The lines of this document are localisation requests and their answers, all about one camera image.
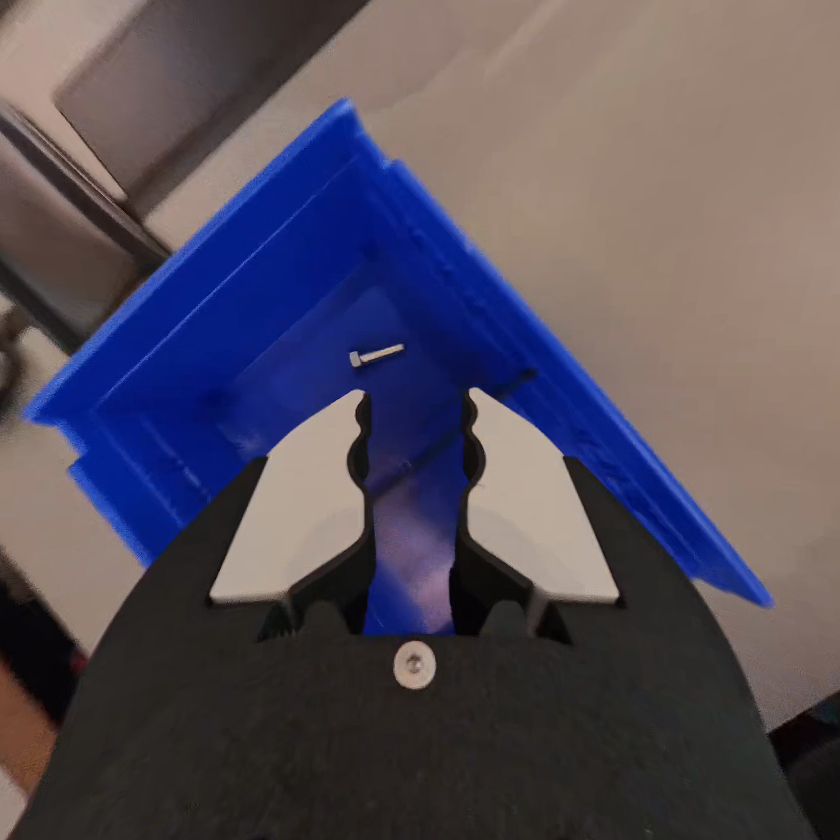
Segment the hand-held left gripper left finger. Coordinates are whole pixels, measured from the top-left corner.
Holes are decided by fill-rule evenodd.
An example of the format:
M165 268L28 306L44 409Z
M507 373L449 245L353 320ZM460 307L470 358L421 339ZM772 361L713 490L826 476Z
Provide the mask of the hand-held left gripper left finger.
M362 634L376 570L369 491L370 394L354 389L268 453L209 591L215 606L270 604L282 633L335 607Z

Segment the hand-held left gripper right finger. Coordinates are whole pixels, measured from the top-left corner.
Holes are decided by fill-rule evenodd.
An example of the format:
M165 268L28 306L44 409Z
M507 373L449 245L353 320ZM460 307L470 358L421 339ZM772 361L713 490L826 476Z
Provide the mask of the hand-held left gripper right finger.
M454 634L568 636L563 604L615 606L620 591L564 453L477 387L464 394L460 428Z

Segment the steel hex bolt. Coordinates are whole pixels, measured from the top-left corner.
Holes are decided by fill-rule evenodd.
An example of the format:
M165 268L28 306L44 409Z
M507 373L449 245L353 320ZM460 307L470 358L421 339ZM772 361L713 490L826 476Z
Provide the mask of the steel hex bolt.
M350 364L355 370L360 370L395 355L402 354L405 350L406 345L404 343L396 343L379 350L366 352L352 350L349 353Z

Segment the blue plastic bin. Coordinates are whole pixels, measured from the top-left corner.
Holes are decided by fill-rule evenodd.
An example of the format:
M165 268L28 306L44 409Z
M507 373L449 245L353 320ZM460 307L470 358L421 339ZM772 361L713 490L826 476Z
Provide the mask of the blue plastic bin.
M352 350L406 350L355 370ZM371 394L380 569L368 634L446 632L463 392L578 458L690 579L772 595L609 396L351 101L333 104L158 269L27 407L143 566L252 459Z

